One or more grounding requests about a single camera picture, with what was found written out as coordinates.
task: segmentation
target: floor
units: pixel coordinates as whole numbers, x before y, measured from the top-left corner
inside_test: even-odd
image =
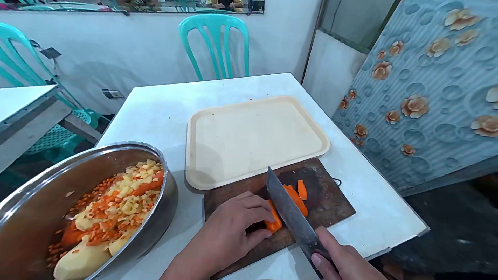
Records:
[[[380,271],[396,280],[498,279],[498,173],[405,199],[431,231],[373,260]]]
[[[112,120],[114,115],[104,115],[104,117]],[[109,121],[102,118],[99,119],[99,125],[96,130],[103,133],[109,125]],[[92,148],[94,145],[88,141],[82,141],[76,146],[74,152],[79,153]],[[25,182],[38,175],[45,169],[52,166],[52,162],[42,158],[40,155],[27,155],[18,158],[9,166],[7,172],[0,173],[0,201],[6,198],[14,190],[22,186]]]

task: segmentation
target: right hand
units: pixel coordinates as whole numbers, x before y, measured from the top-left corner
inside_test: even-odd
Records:
[[[334,236],[322,226],[315,231],[339,271],[337,273],[323,256],[314,253],[311,255],[311,261],[323,275],[324,280],[386,280],[382,273],[365,261],[355,247],[339,244]]]

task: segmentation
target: metal bowl rim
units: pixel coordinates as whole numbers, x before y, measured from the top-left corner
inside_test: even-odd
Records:
[[[53,181],[60,174],[66,172],[68,170],[70,170],[72,167],[74,167],[76,165],[79,165],[82,162],[87,161],[89,159],[89,156],[87,154],[90,154],[90,156],[92,156],[91,158],[93,158],[93,157],[97,157],[97,156],[100,156],[102,154],[106,154],[106,153],[109,153],[109,152],[112,152],[112,151],[126,150],[126,149],[141,149],[141,150],[148,151],[148,152],[151,152],[150,150],[152,150],[154,153],[156,153],[156,155],[161,160],[161,163],[163,164],[164,171],[165,171],[164,172],[164,176],[166,177],[166,175],[169,172],[169,170],[167,168],[167,163],[166,163],[166,160],[164,158],[164,155],[162,154],[162,152],[158,148],[156,148],[156,147],[154,147],[154,146],[152,146],[152,145],[150,145],[148,143],[138,142],[138,141],[121,141],[121,142],[115,142],[115,143],[111,143],[109,145],[105,145],[105,146],[101,146],[101,147],[94,147],[94,148],[88,149],[86,151],[83,151],[81,153],[75,154],[75,155],[73,155],[73,156],[71,156],[71,157],[69,157],[69,158],[67,158],[67,159],[65,159],[63,161],[60,161],[60,162],[54,164],[53,166],[47,168],[46,170],[44,170],[40,174],[38,174],[35,177],[33,177],[31,180],[29,180],[28,182],[26,182],[25,184],[23,184],[21,187],[19,187],[13,193],[11,193],[6,199],[4,199],[3,201],[1,201],[0,202],[0,210],[2,208],[4,208],[8,204],[8,202],[10,202],[10,200],[12,200],[16,195],[20,194],[25,188],[27,188],[28,186],[34,184],[36,181],[40,180],[41,178],[43,178],[43,176],[45,176],[47,173],[52,172],[54,169],[62,168],[67,162],[71,162],[71,161],[74,160],[74,162],[68,164],[66,167],[62,168],[61,170],[53,173],[51,176],[49,176],[46,179],[44,179],[41,182],[39,182],[37,186],[35,186],[32,190],[30,190],[26,194],[24,194],[19,199],[19,201],[15,202],[15,204],[8,211],[5,212],[4,216],[0,217],[0,230],[2,229],[2,227],[4,226],[4,224],[9,220],[9,218],[12,215],[20,207],[22,207],[24,205],[24,203],[26,203],[34,194],[36,194],[40,189],[42,189],[47,183]],[[161,193],[159,194],[159,197],[156,200],[156,203],[154,204],[153,208],[149,212],[148,216],[145,218],[145,220],[142,223],[142,225],[137,229],[137,231],[127,241],[127,243],[114,256],[112,256],[106,263],[104,263],[97,271],[95,271],[93,274],[91,274],[90,276],[88,276],[86,278],[87,280],[93,279],[95,276],[97,276],[117,256],[119,256],[120,253],[124,249],[126,249],[126,247],[135,239],[136,236],[139,235],[139,233],[142,231],[144,225],[149,221],[149,219],[151,218],[151,216],[154,214],[156,206],[161,201],[161,199],[163,197],[163,194],[164,194],[164,190],[165,190],[164,186],[165,185],[166,185],[166,179],[163,181],[163,184],[162,184],[162,187],[161,187]]]

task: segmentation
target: blue floral wallpaper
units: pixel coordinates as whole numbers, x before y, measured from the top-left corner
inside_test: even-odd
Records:
[[[398,191],[498,154],[498,1],[403,0],[332,120]]]

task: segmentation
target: fingernail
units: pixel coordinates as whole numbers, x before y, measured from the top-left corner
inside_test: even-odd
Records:
[[[311,261],[317,267],[322,262],[322,259],[317,254],[312,254],[311,255]]]

